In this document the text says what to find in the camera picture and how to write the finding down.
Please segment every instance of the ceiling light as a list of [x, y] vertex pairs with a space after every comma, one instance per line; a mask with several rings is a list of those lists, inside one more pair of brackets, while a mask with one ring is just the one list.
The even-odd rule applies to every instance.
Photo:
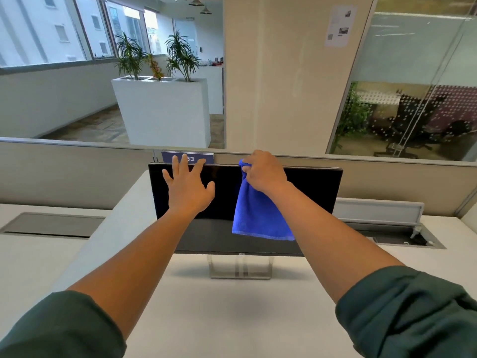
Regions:
[[189, 5], [191, 6], [205, 6], [200, 0], [193, 0]]
[[204, 7], [202, 11], [200, 11], [201, 14], [204, 15], [211, 15], [212, 13], [208, 10], [207, 6]]

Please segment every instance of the cubicle partition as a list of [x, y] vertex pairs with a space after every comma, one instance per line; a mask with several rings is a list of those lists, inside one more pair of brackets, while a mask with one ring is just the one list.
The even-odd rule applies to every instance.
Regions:
[[[0, 140], [0, 151], [0, 203], [89, 209], [112, 209], [153, 160], [153, 150], [140, 146], [31, 139]], [[221, 164], [236, 164], [245, 155], [208, 151]], [[476, 164], [352, 156], [280, 159], [289, 166], [342, 168], [339, 197], [424, 202], [427, 215], [461, 217], [476, 199]]]

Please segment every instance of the green sleeve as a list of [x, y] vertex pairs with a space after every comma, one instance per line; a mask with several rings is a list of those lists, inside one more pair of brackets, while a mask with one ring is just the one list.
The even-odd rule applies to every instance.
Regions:
[[75, 291], [48, 295], [0, 341], [0, 358], [117, 358], [125, 350], [109, 315]]
[[362, 279], [336, 317], [371, 357], [477, 357], [477, 302], [462, 286], [405, 266]]

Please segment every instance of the hand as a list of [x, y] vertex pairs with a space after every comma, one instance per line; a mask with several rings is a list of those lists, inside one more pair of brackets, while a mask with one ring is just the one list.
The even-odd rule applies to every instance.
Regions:
[[162, 175], [169, 186], [169, 209], [183, 212], [194, 218], [203, 211], [215, 197], [215, 183], [209, 182], [207, 188], [200, 180], [200, 172], [206, 162], [200, 159], [189, 172], [187, 155], [183, 154], [181, 162], [177, 156], [172, 157], [172, 175], [163, 169]]
[[269, 196], [273, 191], [287, 184], [287, 175], [283, 166], [270, 152], [257, 149], [243, 161], [252, 165], [244, 166], [242, 170], [247, 173], [248, 183], [257, 191]]

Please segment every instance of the desk number sign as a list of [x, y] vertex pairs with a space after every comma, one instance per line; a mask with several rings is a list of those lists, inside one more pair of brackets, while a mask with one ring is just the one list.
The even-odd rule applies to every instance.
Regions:
[[182, 155], [185, 153], [187, 154], [188, 164], [194, 165], [197, 161], [201, 158], [206, 160], [206, 165], [213, 165], [214, 164], [214, 154], [213, 153], [200, 153], [200, 152], [175, 152], [175, 151], [162, 151], [162, 160], [164, 163], [172, 163], [172, 156], [177, 156], [177, 159], [181, 160]]

